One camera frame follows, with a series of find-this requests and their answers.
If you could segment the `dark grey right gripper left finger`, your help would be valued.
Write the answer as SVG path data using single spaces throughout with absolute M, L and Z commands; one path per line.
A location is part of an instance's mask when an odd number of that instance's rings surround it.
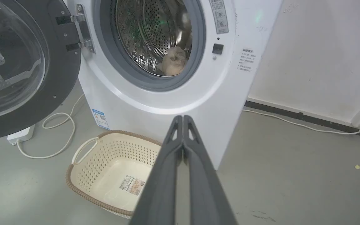
M 183 159 L 183 117 L 173 118 L 130 225 L 174 225 L 177 169 Z

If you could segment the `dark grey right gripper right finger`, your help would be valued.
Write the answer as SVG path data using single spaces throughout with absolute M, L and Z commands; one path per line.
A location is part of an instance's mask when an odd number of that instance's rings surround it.
M 237 225 L 224 189 L 191 116 L 183 118 L 184 161 L 189 167 L 190 223 Z

